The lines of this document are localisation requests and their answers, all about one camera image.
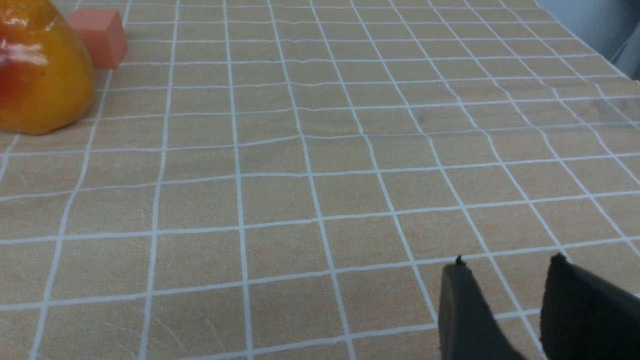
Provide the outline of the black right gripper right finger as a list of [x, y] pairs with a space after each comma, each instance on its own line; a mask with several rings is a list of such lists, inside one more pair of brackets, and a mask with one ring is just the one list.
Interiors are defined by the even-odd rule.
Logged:
[[640, 300], [558, 253], [547, 270], [540, 333], [549, 360], [637, 360]]

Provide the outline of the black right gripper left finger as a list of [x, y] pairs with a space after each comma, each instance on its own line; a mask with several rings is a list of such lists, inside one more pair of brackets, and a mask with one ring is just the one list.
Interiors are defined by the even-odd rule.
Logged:
[[525, 359], [500, 329], [462, 256], [442, 269], [438, 333], [442, 360]]

